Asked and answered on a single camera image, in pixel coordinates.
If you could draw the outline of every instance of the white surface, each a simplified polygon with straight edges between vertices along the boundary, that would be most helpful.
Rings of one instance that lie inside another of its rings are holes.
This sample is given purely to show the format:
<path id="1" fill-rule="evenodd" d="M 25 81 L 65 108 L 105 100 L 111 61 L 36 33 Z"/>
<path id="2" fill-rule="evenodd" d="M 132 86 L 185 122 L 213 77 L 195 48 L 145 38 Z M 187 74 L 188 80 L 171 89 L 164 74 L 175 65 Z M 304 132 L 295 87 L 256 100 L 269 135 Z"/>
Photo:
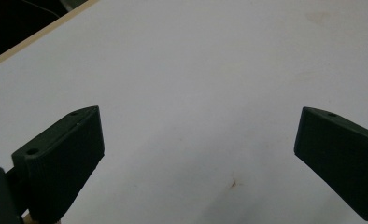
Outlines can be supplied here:
<path id="1" fill-rule="evenodd" d="M 368 128 L 368 1 L 100 1 L 0 63 L 0 166 L 88 105 L 64 223 L 365 223 L 293 145 L 305 105 Z"/>

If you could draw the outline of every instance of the white table surface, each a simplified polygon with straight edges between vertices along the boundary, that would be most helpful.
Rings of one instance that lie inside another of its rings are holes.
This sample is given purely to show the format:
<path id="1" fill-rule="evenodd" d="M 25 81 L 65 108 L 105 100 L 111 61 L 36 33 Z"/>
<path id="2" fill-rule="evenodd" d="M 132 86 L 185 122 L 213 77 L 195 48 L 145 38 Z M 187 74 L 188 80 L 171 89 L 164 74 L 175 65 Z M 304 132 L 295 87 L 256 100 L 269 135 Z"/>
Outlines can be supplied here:
<path id="1" fill-rule="evenodd" d="M 99 1 L 0 63 L 0 166 L 89 105 L 64 224 L 365 223 L 293 145 L 303 106 L 368 128 L 368 1 Z"/>

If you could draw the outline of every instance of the screw hole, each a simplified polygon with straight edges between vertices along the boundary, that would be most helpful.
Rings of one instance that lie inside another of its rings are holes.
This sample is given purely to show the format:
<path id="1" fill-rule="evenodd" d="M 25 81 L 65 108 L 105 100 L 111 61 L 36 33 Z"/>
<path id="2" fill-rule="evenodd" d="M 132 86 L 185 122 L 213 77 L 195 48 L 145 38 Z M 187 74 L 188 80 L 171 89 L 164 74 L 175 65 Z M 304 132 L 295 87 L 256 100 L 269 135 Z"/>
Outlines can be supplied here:
<path id="1" fill-rule="evenodd" d="M 27 155 L 34 155 L 38 152 L 39 152 L 38 148 L 30 148 L 29 150 L 27 150 L 26 153 L 27 153 Z"/>

